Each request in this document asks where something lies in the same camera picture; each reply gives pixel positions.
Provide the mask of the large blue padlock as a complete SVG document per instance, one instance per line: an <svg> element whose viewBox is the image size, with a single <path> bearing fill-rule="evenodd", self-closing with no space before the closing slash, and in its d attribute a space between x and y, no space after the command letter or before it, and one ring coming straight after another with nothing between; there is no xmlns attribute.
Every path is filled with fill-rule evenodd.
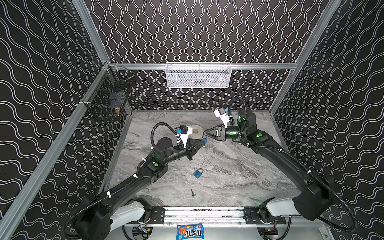
<svg viewBox="0 0 384 240"><path fill-rule="evenodd" d="M198 179L202 176L202 174L204 173L204 169L200 168L200 169L197 169L193 175Z"/></svg>

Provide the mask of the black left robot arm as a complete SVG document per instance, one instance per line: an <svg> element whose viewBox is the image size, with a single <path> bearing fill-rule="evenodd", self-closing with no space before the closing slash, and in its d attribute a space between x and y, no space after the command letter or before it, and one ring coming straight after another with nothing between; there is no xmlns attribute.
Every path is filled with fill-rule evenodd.
<svg viewBox="0 0 384 240"><path fill-rule="evenodd" d="M129 222L139 221L146 208L137 203L132 210L124 203L137 192L160 179L168 164L183 157L192 160L207 140L191 139L194 129L181 125L173 128L160 122L150 134L151 152L141 160L136 171L117 186L93 197L85 197L76 213L61 228L63 240L104 240L114 229Z"/></svg>

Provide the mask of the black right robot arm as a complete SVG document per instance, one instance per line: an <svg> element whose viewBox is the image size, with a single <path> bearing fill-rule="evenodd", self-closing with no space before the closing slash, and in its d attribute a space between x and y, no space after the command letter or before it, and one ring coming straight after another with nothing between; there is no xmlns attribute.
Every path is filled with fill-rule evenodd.
<svg viewBox="0 0 384 240"><path fill-rule="evenodd" d="M227 108L214 110L222 124L205 130L204 134L216 141L238 140L247 149L270 161L282 171L297 187L300 194L287 200L271 198L260 206L260 217L269 222L272 217L300 215L306 220L320 220L344 232L352 233L358 227L358 220L351 207L334 190L334 180L320 175L280 146L267 132L257 126L256 116L240 97L229 101ZM340 202L352 220L350 227L337 225L322 217L329 207Z"/></svg>

